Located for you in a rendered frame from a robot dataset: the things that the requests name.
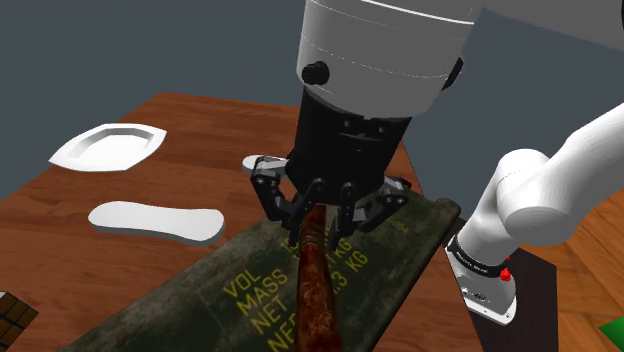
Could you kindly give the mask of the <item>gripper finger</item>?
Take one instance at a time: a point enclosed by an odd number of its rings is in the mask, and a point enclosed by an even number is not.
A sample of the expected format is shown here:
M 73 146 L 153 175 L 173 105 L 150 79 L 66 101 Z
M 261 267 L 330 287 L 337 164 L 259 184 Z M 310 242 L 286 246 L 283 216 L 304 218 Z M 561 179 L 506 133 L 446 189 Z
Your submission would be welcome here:
M 382 186 L 370 201 L 356 206 L 356 188 L 345 183 L 341 189 L 338 212 L 329 231 L 329 250 L 335 251 L 339 241 L 355 231 L 369 233 L 395 214 L 408 202 L 412 184 L 401 177 L 384 177 Z
M 296 193 L 293 200 L 288 201 L 280 190 L 288 160 L 256 155 L 253 161 L 250 182 L 267 218 L 279 221 L 289 231 L 288 244 L 306 243 L 314 236 L 323 238 L 326 220 L 320 201 L 326 193 L 325 180 L 313 179 L 303 193 Z

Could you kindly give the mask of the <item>small white round disc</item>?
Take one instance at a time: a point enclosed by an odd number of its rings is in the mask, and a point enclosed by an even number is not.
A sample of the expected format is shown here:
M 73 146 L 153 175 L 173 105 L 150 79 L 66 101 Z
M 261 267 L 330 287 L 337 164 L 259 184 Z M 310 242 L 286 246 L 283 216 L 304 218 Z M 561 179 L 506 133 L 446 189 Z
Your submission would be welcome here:
M 251 174 L 253 171 L 253 168 L 256 164 L 256 161 L 258 158 L 262 158 L 264 157 L 265 159 L 267 159 L 268 161 L 284 161 L 284 158 L 282 157 L 276 157 L 276 156 L 267 156 L 267 155 L 249 155 L 246 156 L 243 160 L 242 160 L 242 170 L 248 174 Z

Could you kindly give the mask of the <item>reddish brown wooden stick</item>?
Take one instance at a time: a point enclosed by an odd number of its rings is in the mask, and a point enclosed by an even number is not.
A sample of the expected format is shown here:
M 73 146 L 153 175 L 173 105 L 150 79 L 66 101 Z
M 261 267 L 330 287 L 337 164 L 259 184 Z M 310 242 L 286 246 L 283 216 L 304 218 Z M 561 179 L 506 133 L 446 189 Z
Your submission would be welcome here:
M 326 208 L 315 205 L 300 226 L 295 352 L 343 352 L 326 259 L 325 225 Z

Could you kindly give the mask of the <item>white flat oblong board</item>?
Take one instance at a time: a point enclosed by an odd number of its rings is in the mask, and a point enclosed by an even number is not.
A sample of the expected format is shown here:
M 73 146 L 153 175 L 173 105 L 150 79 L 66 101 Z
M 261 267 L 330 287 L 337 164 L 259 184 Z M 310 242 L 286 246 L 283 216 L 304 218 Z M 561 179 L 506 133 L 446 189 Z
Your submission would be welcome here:
M 217 242 L 226 229 L 224 215 L 215 209 L 181 209 L 128 201 L 111 201 L 88 215 L 100 232 L 143 235 L 206 247 Z

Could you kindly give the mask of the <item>dark green lettered crate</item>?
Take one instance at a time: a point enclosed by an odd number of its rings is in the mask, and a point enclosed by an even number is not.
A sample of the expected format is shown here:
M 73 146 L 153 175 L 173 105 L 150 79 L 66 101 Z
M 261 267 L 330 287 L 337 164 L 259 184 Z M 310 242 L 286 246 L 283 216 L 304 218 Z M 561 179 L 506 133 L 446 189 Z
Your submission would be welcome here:
M 328 253 L 345 352 L 371 352 L 460 213 L 411 193 Z M 294 352 L 298 258 L 263 219 L 58 352 Z

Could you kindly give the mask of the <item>white shallow dish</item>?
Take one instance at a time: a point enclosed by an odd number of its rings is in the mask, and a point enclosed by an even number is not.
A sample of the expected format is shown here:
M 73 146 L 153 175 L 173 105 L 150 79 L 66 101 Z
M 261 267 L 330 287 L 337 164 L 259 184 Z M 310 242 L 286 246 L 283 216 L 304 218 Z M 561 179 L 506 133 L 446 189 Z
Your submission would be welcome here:
M 102 124 L 67 141 L 49 162 L 79 172 L 127 171 L 151 156 L 166 135 L 144 124 Z

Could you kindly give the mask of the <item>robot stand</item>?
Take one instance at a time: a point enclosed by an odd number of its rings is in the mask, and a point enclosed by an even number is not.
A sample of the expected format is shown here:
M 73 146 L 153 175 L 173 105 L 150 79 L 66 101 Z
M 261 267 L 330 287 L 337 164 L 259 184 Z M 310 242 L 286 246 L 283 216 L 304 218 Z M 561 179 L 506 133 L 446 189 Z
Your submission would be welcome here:
M 510 271 L 517 298 L 513 320 L 503 326 L 470 314 L 483 352 L 559 352 L 556 266 L 519 248 Z

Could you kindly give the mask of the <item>green flat thing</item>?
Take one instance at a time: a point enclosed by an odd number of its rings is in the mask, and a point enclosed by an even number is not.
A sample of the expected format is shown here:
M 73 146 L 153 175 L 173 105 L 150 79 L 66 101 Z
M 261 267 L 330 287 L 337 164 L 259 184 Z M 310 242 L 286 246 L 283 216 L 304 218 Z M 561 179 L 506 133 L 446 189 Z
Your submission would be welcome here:
M 624 316 L 599 327 L 599 330 L 621 352 L 624 352 Z

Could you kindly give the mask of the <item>brown chocolate bar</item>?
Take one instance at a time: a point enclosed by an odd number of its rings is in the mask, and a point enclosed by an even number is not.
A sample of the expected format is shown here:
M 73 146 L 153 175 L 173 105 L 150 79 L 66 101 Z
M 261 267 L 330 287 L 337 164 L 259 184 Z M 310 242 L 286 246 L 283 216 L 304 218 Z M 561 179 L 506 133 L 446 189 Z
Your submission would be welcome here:
M 39 312 L 9 292 L 0 292 L 0 352 L 6 352 Z

